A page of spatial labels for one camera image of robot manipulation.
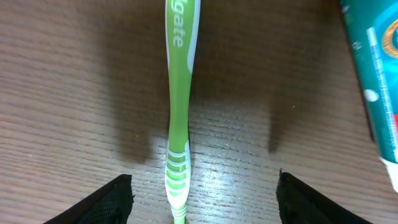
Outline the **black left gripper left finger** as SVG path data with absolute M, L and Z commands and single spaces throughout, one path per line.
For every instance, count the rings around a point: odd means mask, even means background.
M 134 204 L 132 176 L 121 174 L 44 224 L 122 224 Z

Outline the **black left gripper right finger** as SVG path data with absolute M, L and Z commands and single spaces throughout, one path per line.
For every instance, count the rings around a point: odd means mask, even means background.
M 276 198 L 283 224 L 371 224 L 282 170 Z

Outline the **green toothbrush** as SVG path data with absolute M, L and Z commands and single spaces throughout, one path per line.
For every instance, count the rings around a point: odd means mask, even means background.
M 188 114 L 200 8 L 200 0 L 165 2 L 165 43 L 170 97 L 165 189 L 176 224 L 186 223 L 192 174 Z

